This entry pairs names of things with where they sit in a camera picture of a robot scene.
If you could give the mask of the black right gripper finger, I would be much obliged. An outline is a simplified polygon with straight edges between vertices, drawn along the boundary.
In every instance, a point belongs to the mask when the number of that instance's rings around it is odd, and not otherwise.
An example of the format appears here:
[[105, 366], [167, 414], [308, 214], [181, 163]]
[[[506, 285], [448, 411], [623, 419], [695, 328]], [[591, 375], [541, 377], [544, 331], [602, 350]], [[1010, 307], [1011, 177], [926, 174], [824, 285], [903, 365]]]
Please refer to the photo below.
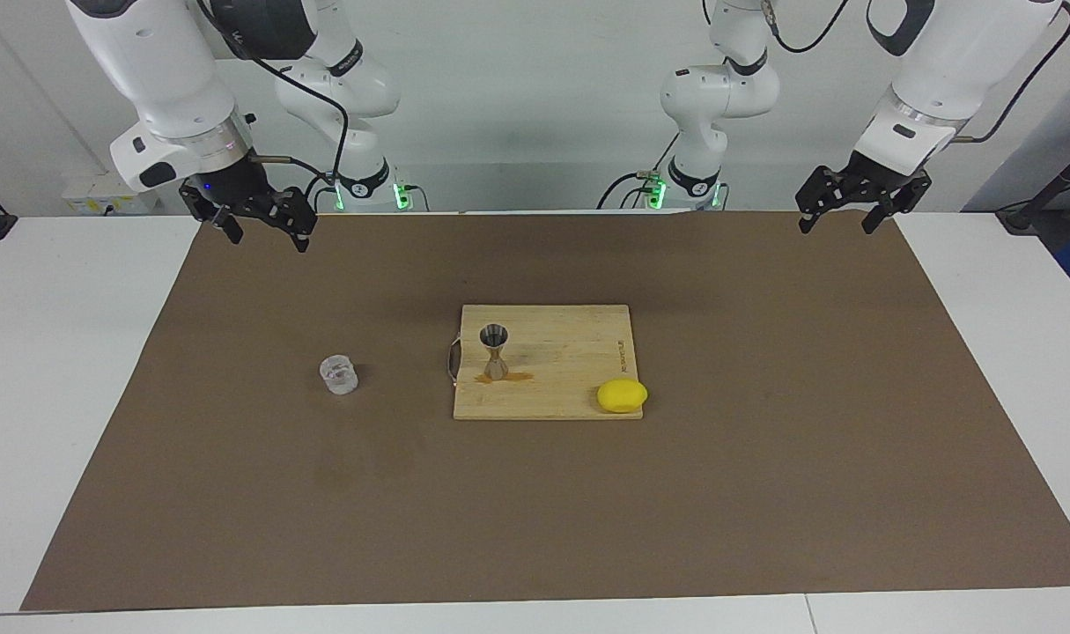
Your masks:
[[199, 188], [194, 188], [189, 181], [184, 181], [180, 185], [180, 197], [197, 222], [219, 229], [234, 245], [241, 243], [244, 232], [238, 225], [235, 217], [230, 213], [229, 206], [212, 203], [201, 194]]
[[309, 248], [318, 216], [301, 189], [270, 194], [266, 225], [288, 234], [299, 253]]

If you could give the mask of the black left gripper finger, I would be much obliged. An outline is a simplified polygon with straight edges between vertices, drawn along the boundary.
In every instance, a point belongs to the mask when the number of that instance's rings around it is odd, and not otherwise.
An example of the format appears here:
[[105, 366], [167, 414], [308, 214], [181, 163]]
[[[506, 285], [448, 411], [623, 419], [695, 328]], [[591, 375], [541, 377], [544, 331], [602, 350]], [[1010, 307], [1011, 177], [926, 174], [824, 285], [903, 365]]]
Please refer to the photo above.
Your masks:
[[802, 234], [812, 232], [823, 214], [844, 208], [852, 203], [850, 180], [844, 173], [828, 167], [814, 168], [813, 172], [796, 192], [796, 205], [800, 212], [799, 229]]
[[932, 177], [927, 172], [915, 173], [908, 183], [896, 194], [881, 191], [873, 208], [870, 208], [862, 220], [863, 233], [873, 234], [880, 225], [897, 214], [910, 213], [916, 208], [918, 201], [932, 186]]

